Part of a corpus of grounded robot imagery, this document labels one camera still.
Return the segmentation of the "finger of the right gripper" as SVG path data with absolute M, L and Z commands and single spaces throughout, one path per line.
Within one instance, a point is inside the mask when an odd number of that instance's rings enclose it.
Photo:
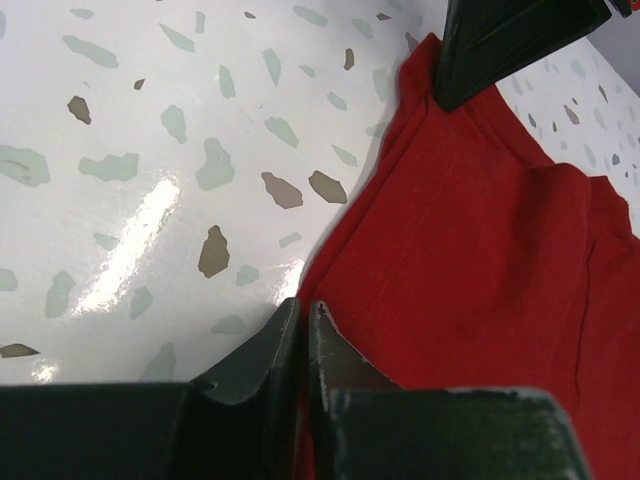
M 451 1 L 437 68 L 437 103 L 452 112 L 610 18 L 604 1 Z

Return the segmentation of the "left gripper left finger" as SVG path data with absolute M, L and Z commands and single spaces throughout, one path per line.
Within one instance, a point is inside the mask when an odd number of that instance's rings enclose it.
M 289 479 L 300 302 L 187 382 L 5 386 L 5 479 Z

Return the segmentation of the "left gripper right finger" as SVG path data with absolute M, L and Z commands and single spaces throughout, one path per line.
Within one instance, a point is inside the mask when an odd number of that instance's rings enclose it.
M 407 390 L 309 317 L 309 416 L 318 479 L 590 479 L 569 417 L 532 388 Z

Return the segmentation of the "red t shirt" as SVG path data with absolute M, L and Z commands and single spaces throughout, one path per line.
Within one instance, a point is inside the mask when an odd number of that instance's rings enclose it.
M 427 36 L 377 169 L 299 288 L 412 388 L 528 385 L 594 475 L 639 475 L 639 241 L 609 180 L 553 162 L 490 87 L 446 113 Z

